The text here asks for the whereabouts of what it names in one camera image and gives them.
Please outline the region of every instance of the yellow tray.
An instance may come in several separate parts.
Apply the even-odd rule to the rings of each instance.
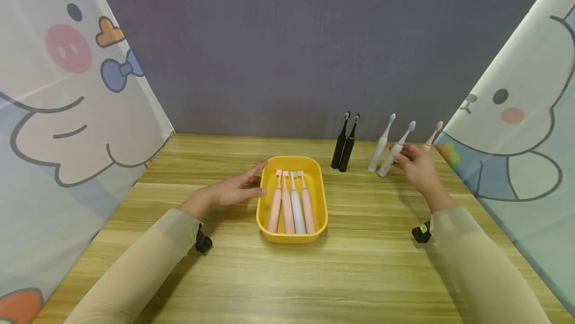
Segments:
[[[284,213],[280,210],[280,219],[278,222],[278,232],[269,232],[268,219],[270,217],[270,208],[272,206],[272,198],[278,184],[276,170],[303,170],[305,173],[305,185],[309,191],[311,198],[311,208],[313,209],[313,218],[315,219],[315,233],[308,234],[286,234],[284,230]],[[270,158],[268,165],[262,172],[262,181],[260,187],[266,188],[268,193],[258,199],[258,210],[256,212],[256,219],[258,226],[264,236],[274,243],[292,243],[292,244],[305,244],[311,243],[316,240],[319,235],[324,231],[327,226],[327,203],[325,202],[325,189],[323,186],[323,177],[321,176],[321,168],[318,162],[307,157],[288,157],[280,156]],[[295,180],[295,187],[301,196],[301,177]],[[284,181],[282,180],[281,188],[284,188]],[[291,192],[291,178],[287,179],[287,190]]]

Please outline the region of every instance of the blue bow tie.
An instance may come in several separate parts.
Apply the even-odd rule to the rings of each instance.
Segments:
[[[126,54],[125,63],[119,63],[111,58],[105,59],[100,66],[100,74],[106,87],[114,93],[120,93],[124,90],[128,82],[128,75],[144,77],[144,72],[131,49]]]

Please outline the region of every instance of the cartoon print curtain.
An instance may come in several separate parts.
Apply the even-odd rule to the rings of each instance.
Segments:
[[[575,316],[575,0],[537,0],[436,148]]]
[[[0,322],[27,323],[173,129],[105,0],[0,11]]]

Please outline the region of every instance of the beige sleeve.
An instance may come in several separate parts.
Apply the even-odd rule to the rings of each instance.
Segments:
[[[465,208],[432,214],[431,233],[479,323],[549,323],[523,276]]]
[[[196,243],[199,224],[169,210],[102,275],[65,323],[133,323]]]

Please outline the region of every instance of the wood grain tabletop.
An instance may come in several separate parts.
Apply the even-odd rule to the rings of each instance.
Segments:
[[[311,244],[268,242],[257,200],[217,208],[205,221],[207,255],[190,251],[144,309],[139,323],[472,323],[432,244],[411,229],[430,217],[419,193],[392,168],[367,171],[374,142],[356,142],[347,172],[330,168],[334,141],[175,134],[88,246],[39,314],[62,323],[116,259],[194,189],[275,155],[321,165],[328,227]],[[443,185],[527,279],[552,323],[571,316],[432,149]]]

